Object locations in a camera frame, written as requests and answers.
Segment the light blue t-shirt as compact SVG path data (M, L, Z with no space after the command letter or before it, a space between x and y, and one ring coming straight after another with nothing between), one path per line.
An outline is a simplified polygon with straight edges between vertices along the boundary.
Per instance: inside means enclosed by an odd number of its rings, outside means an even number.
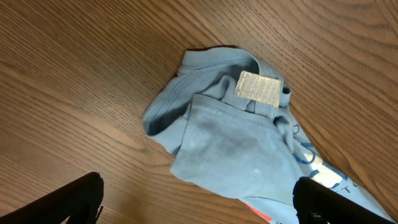
M301 177L388 218L321 158L291 113L290 96L283 76L243 49L189 50L142 124L174 156L174 176L240 200L269 223L298 222L293 190Z

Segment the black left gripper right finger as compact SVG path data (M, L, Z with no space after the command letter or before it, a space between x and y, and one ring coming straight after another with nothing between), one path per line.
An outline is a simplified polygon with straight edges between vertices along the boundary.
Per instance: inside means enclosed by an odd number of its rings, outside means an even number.
M296 182L293 205L300 224L393 224L308 177Z

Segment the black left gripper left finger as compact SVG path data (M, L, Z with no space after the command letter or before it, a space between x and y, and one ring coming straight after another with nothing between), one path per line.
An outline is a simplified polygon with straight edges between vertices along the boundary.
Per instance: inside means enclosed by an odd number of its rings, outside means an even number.
M1 217L1 224L95 224L103 206L104 180L90 172Z

